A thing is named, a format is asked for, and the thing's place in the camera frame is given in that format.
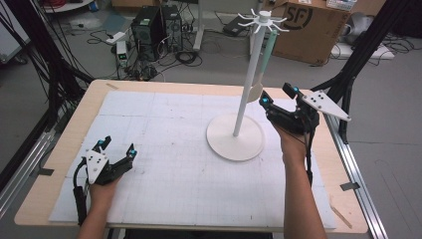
white bracket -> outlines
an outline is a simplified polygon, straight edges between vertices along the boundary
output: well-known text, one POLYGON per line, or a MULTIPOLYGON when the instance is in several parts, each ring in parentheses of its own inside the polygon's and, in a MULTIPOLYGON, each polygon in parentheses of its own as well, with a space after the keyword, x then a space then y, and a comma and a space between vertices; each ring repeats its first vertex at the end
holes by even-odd
POLYGON ((304 102, 317 111, 324 114, 350 121, 350 116, 344 112, 335 102, 331 100, 323 91, 317 91, 310 95, 303 96, 304 102))
POLYGON ((104 153, 87 150, 87 173, 89 184, 96 182, 107 162, 108 158, 104 153))

person's right arm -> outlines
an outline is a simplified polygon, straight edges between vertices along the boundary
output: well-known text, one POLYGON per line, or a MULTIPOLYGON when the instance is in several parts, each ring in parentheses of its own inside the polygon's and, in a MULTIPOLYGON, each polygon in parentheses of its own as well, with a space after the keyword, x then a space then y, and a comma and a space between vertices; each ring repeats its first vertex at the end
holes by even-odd
POLYGON ((285 238, 326 238, 305 169, 305 138, 274 128, 281 138, 286 169, 285 238))

person's right hand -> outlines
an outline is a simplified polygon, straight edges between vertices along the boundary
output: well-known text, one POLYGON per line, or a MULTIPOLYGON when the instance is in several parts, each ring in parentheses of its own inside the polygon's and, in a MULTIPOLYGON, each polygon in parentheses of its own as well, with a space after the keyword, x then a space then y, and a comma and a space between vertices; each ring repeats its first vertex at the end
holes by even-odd
POLYGON ((274 123, 273 127, 281 139, 283 162, 285 165, 305 167, 305 157, 307 155, 305 137, 303 135, 292 134, 274 123))

floor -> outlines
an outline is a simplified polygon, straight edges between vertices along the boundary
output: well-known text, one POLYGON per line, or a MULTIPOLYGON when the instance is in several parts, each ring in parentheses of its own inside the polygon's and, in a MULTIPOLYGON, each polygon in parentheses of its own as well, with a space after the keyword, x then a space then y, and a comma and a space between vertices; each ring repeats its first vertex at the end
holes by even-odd
MULTIPOLYGON (((95 16, 112 34, 124 31, 130 23, 130 17, 123 18, 110 9, 95 16)), ((221 29, 218 19, 208 21, 221 29)), ((69 45, 93 76, 109 77, 115 73, 114 55, 105 44, 88 44, 90 32, 68 35, 69 45)), ((415 47, 422 47, 421 39, 410 41, 415 47)), ((173 67, 153 81, 242 86, 248 68, 248 49, 248 39, 233 40, 206 32, 199 54, 201 66, 173 67)), ((418 126, 422 117, 421 61, 422 51, 415 50, 397 54, 378 66, 367 64, 353 85, 348 140, 390 238, 422 238, 422 136, 418 126)), ((280 88, 289 82, 300 89, 310 89, 334 77, 344 63, 330 60, 323 67, 312 67, 272 57, 264 85, 280 88)), ((47 98, 31 64, 0 68, 0 102, 0 169, 3 169, 47 109, 47 98)), ((14 223, 14 215, 34 180, 33 176, 28 178, 1 218, 2 238, 75 238, 78 228, 23 227, 14 223)), ((329 238, 363 239, 370 235, 329 235, 329 238)))

hand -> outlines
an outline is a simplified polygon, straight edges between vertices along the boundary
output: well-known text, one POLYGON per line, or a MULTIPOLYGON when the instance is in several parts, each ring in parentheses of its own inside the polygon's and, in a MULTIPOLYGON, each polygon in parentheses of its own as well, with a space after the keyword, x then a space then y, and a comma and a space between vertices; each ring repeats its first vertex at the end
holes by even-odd
POLYGON ((283 152, 283 162, 286 166, 297 165, 305 167, 305 157, 307 149, 305 145, 305 137, 303 135, 292 134, 284 128, 273 123, 280 136, 283 152))
POLYGON ((106 184, 90 185, 90 195, 91 195, 91 209, 90 210, 100 210, 108 211, 111 207, 112 199, 114 197, 115 188, 120 181, 121 177, 117 178, 115 181, 106 184))

